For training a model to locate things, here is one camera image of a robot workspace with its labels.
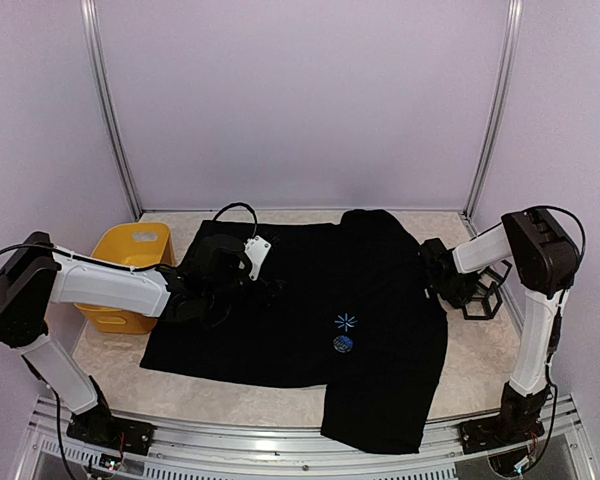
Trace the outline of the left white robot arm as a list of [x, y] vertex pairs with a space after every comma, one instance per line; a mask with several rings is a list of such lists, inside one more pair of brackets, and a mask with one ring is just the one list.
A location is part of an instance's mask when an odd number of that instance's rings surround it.
[[52, 244], [45, 232], [5, 248], [0, 268], [0, 343], [16, 350], [101, 445], [113, 443], [120, 424], [97, 383], [51, 337], [45, 321], [51, 303], [107, 307], [160, 322], [223, 322], [247, 301], [267, 303], [282, 285], [260, 277], [271, 245], [216, 234], [203, 239], [178, 266], [132, 267], [76, 254]]

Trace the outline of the green blue round brooch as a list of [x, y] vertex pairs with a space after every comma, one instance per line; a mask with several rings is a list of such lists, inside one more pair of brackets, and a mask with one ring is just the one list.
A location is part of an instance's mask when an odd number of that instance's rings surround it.
[[339, 353], [348, 353], [353, 349], [354, 341], [346, 335], [340, 335], [333, 340], [333, 347]]

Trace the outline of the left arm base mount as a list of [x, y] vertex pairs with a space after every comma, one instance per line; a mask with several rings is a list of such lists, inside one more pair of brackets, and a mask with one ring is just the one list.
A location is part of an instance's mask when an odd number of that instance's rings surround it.
[[155, 427], [146, 422], [112, 416], [107, 419], [79, 420], [73, 416], [67, 436], [86, 444], [116, 450], [123, 454], [147, 456]]

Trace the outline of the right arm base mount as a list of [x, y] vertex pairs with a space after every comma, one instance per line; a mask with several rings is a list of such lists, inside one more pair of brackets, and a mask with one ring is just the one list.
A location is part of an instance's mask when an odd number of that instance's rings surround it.
[[534, 436], [541, 437], [545, 429], [540, 420], [507, 423], [496, 415], [461, 422], [458, 433], [467, 455], [528, 442]]

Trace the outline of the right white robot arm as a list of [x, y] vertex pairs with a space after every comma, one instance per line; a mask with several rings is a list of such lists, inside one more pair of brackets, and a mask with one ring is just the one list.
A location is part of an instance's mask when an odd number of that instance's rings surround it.
[[499, 412], [469, 422], [464, 428], [469, 438], [494, 436], [511, 444], [543, 431], [540, 412], [547, 397], [557, 393], [550, 374], [562, 314], [586, 251], [586, 243], [575, 242], [558, 221], [566, 212], [536, 205], [503, 215], [497, 225], [453, 249], [438, 238], [420, 247], [430, 289], [455, 309], [480, 303], [482, 320], [493, 319], [502, 304], [500, 289], [507, 276], [496, 272], [496, 264], [515, 271], [524, 288], [520, 347]]

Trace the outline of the black t-shirt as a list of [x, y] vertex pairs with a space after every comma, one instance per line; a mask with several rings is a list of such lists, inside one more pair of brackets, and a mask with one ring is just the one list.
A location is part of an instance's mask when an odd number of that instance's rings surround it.
[[[260, 276], [279, 281], [280, 295], [212, 328], [159, 323], [141, 367], [262, 387], [322, 385], [325, 437], [366, 453], [417, 453], [448, 343], [418, 241], [384, 210], [258, 231], [272, 245]], [[354, 341], [350, 352], [334, 349], [340, 335]]]

